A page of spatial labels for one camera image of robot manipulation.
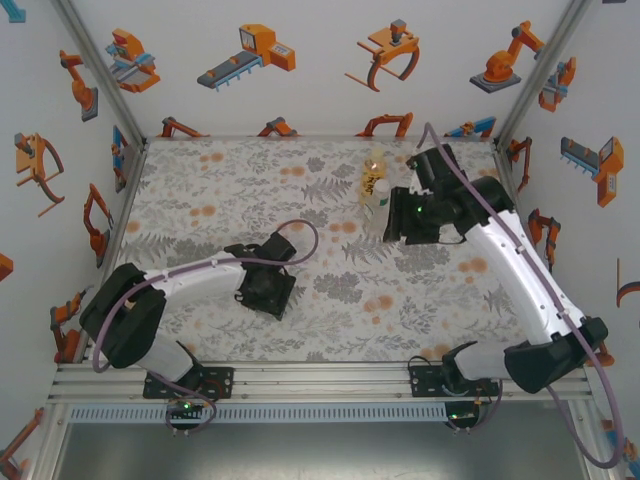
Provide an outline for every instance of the gray metal floor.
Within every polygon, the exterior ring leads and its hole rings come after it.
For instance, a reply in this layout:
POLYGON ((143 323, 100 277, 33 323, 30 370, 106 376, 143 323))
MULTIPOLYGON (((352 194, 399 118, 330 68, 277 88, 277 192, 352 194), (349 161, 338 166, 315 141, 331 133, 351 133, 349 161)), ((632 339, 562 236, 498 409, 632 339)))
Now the gray metal floor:
POLYGON ((559 413, 503 404, 454 437, 439 423, 213 425, 191 438, 163 426, 74 425, 64 480, 574 480, 581 461, 559 413))

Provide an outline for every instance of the white wall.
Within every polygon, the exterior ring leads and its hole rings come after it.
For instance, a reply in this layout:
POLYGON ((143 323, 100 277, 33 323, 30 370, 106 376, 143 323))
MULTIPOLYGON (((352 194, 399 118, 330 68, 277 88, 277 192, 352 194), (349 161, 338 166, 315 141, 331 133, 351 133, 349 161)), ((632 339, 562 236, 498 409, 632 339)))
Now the white wall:
MULTIPOLYGON (((207 0, 156 0, 153 7, 143 0, 74 3, 101 49, 111 43, 112 30, 122 28, 156 57, 160 83, 142 93, 123 91, 149 135, 160 133, 162 119, 170 115, 214 135, 256 135, 277 116, 303 135, 354 135, 370 118, 384 113, 412 111, 410 134, 420 133, 426 120, 443 133, 491 115, 501 122, 524 81, 489 95, 469 78, 484 71, 493 53, 508 47, 512 28, 525 20, 547 41, 568 2, 246 0, 222 6, 207 0), (421 58, 413 74, 401 82, 378 73, 380 93, 345 77, 350 72, 366 78, 371 54, 356 42, 366 41, 397 18, 420 37, 421 58), (241 50, 238 28, 245 23, 275 30, 278 41, 296 51, 296 69, 257 69, 219 92, 199 85, 201 74, 241 50)), ((104 50, 103 57, 110 65, 104 50)), ((401 71, 406 63, 398 66, 401 60, 396 60, 399 63, 392 65, 401 71)), ((525 47, 515 72, 526 80, 534 63, 533 52, 525 47)), ((380 127, 380 133, 394 131, 395 126, 380 127)))
MULTIPOLYGON (((616 363, 607 372, 618 394, 625 433, 635 442, 640 441, 640 295, 627 295, 616 308, 616 258, 623 262, 622 284, 640 280, 638 18, 638 2, 594 2, 561 58, 577 58, 568 97, 555 113, 534 105, 515 137, 533 139, 531 180, 520 194, 521 213, 526 218, 538 207, 562 224, 554 277, 585 313, 600 316, 609 328, 606 345, 616 363), (561 158, 560 140, 566 136, 598 151, 613 135, 624 147, 625 166, 618 174, 617 197, 601 208, 590 176, 561 158)), ((516 182, 521 175, 522 167, 516 165, 516 182)))
MULTIPOLYGON (((47 398, 56 351, 49 309, 100 281, 82 222, 89 183, 98 187, 116 222, 125 195, 114 189, 111 136, 117 122, 106 98, 100 92, 98 117, 82 123, 71 77, 58 56, 60 49, 77 49, 49 2, 18 3, 27 11, 26 23, 9 24, 4 11, 0 16, 0 253, 14 261, 14 272, 0 282, 0 449, 47 398), (45 195, 34 182, 16 186, 26 176, 15 170, 18 132, 48 139, 65 168, 50 182, 65 200, 41 218, 37 214, 49 204, 45 195)), ((96 85, 84 66, 78 70, 88 86, 96 85)), ((44 162, 52 173, 48 154, 44 162)), ((92 219, 101 230, 107 227, 98 208, 92 219)))

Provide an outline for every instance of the gray leaf pattern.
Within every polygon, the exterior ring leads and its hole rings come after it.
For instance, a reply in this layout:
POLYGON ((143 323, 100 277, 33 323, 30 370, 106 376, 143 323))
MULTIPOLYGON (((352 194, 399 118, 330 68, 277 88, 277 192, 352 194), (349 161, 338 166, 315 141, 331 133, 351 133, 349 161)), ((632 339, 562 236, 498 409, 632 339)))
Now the gray leaf pattern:
MULTIPOLYGON (((471 179, 494 167, 490 144, 450 144, 471 179)), ((296 284, 282 321, 232 295, 164 315, 159 331, 202 361, 402 361, 470 340, 521 341, 495 276, 470 270, 472 247, 383 244, 363 230, 364 160, 382 148, 392 184, 407 185, 411 173, 397 158, 413 146, 304 137, 152 141, 118 261, 161 269, 234 243, 262 243, 293 218, 318 228, 316 254, 288 269, 296 284)), ((300 257, 313 239, 293 227, 282 234, 300 257)))

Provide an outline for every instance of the table surface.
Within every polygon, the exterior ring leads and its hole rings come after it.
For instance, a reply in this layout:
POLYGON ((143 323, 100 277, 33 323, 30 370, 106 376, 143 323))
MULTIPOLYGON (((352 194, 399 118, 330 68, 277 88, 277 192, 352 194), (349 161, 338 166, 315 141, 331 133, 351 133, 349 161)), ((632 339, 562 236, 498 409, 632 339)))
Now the table surface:
MULTIPOLYGON (((489 143, 449 143, 471 179, 497 176, 489 143)), ((365 158, 383 148, 392 185, 407 185, 404 161, 413 145, 154 141, 118 264, 172 267, 234 243, 262 243, 289 219, 316 225, 318 251, 288 269, 297 281, 282 321, 232 296, 204 298, 164 316, 160 331, 202 361, 397 361, 416 354, 440 358, 470 340, 523 340, 506 292, 470 245, 386 244, 363 232, 357 195, 365 158)), ((312 246, 302 225, 284 234, 298 255, 312 246)), ((455 239, 455 232, 443 237, 455 239)))

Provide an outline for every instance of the bottle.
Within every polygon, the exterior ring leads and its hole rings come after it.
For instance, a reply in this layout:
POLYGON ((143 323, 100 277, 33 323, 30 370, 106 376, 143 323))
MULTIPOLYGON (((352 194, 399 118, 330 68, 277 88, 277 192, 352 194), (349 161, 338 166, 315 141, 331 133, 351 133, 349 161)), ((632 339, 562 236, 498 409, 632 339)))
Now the bottle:
POLYGON ((387 161, 384 159, 384 150, 374 148, 371 156, 364 161, 362 177, 360 179, 360 205, 364 205, 367 197, 373 193, 373 185, 377 180, 387 176, 387 161))
POLYGON ((365 232, 370 237, 382 238, 389 219, 389 181, 381 178, 373 185, 372 194, 364 204, 365 232))

